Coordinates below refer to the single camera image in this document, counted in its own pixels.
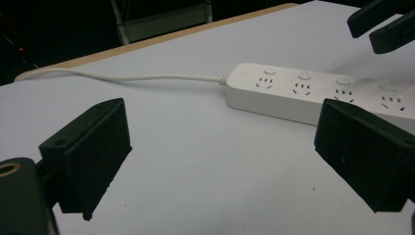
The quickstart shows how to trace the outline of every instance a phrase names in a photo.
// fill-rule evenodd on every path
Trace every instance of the black plastic block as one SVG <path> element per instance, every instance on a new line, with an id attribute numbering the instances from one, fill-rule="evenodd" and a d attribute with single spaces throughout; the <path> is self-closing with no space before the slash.
<path id="1" fill-rule="evenodd" d="M 413 196 L 415 137 L 395 125 L 327 99 L 314 144 L 374 212 L 399 212 Z"/>
<path id="2" fill-rule="evenodd" d="M 89 220 L 131 151 L 123 100 L 90 108 L 39 149 L 62 212 Z"/>

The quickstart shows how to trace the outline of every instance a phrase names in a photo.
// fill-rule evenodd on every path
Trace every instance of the table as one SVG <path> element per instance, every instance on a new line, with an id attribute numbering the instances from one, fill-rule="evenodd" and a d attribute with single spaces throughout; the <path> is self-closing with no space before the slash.
<path id="1" fill-rule="evenodd" d="M 373 54 L 367 35 L 349 35 L 355 10 L 314 1 L 59 66 L 226 75 L 251 62 L 413 82 L 414 45 Z M 411 233 L 415 206 L 373 213 L 315 153 L 315 126 L 230 109 L 216 84 L 49 75 L 2 86 L 0 160 L 39 161 L 44 140 L 117 97 L 126 103 L 133 150 L 91 221 L 54 207 L 62 234 Z"/>

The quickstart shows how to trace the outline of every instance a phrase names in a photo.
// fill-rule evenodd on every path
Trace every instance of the power strip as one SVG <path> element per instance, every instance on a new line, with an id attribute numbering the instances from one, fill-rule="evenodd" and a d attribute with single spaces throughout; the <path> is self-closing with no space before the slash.
<path id="1" fill-rule="evenodd" d="M 229 107 L 312 125 L 326 98 L 352 103 L 415 134 L 412 84 L 257 64 L 240 64 L 227 79 Z"/>

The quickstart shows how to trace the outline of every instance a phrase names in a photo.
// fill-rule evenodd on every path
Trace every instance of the screw hole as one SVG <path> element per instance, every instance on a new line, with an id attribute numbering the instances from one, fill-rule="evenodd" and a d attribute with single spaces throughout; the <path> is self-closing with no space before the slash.
<path id="1" fill-rule="evenodd" d="M 0 165 L 0 177 L 7 176 L 18 171 L 21 168 L 21 164 L 19 163 L 11 163 L 11 164 L 3 164 Z"/>

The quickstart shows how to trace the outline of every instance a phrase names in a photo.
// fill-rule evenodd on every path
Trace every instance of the power cord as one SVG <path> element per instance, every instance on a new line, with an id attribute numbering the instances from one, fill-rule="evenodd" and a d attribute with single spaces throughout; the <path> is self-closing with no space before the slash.
<path id="1" fill-rule="evenodd" d="M 90 77 L 98 80 L 106 80 L 106 81 L 137 81 L 137 80 L 157 80 L 157 79 L 180 79 L 180 80 L 194 80 L 194 81 L 208 81 L 208 82 L 216 82 L 219 85 L 226 84 L 226 77 L 225 76 L 199 76 L 199 75 L 185 75 L 185 74 L 154 74 L 154 75 L 142 75 L 142 76 L 127 76 L 127 77 L 115 77 L 115 76 L 106 76 L 106 75 L 99 75 L 89 72 L 84 72 L 80 70 L 71 70 L 71 69 L 42 69 L 42 70 L 34 70 L 30 72 L 25 72 L 20 74 L 15 78 L 15 82 L 33 79 L 36 77 L 40 77 L 42 75 L 46 75 L 49 73 L 68 73 L 74 75 L 81 75 L 85 77 Z"/>

